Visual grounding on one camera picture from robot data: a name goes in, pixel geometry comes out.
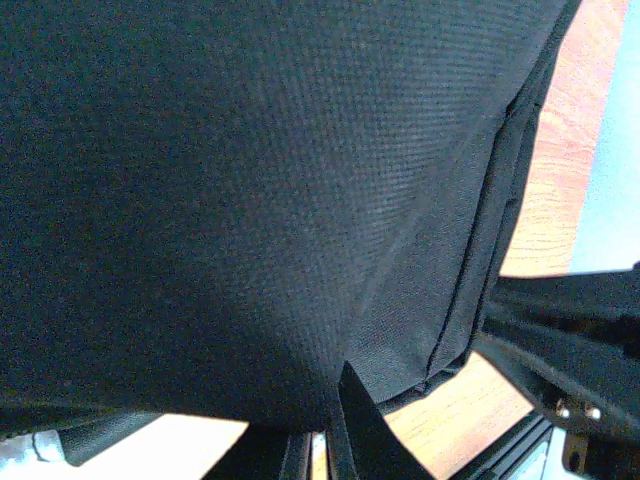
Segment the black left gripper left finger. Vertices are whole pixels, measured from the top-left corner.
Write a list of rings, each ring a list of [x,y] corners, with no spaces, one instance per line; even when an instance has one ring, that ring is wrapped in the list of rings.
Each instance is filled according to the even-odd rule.
[[[312,471],[312,433],[250,425],[205,480],[303,480]]]

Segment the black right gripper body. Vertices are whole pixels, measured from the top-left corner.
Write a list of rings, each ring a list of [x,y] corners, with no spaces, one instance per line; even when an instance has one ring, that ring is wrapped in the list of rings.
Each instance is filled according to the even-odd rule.
[[[639,269],[501,277],[474,348],[566,433],[583,479],[639,476]]]

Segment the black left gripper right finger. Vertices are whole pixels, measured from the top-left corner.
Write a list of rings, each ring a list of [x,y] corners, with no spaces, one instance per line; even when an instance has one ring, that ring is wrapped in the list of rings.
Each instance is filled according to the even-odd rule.
[[[338,384],[339,404],[327,429],[330,479],[431,479],[433,476],[390,430],[346,363]]]

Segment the black student backpack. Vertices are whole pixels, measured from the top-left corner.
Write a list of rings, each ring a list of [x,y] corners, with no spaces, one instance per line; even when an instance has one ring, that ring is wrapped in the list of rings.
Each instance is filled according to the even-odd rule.
[[[468,357],[575,1],[5,1],[1,435],[325,432]]]

